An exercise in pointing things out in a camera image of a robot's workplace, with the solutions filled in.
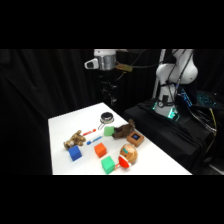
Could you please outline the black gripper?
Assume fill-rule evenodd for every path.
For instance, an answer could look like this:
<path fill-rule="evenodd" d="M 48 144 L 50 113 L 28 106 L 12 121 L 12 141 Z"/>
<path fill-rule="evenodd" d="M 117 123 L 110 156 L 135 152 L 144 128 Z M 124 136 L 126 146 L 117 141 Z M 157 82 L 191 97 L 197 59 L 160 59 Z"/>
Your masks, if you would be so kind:
<path fill-rule="evenodd" d="M 113 99 L 113 104 L 117 103 L 117 90 L 118 87 L 114 81 L 114 72 L 113 71 L 103 71 L 101 78 L 102 91 L 108 94 L 108 104 L 112 105 L 111 99 Z"/>

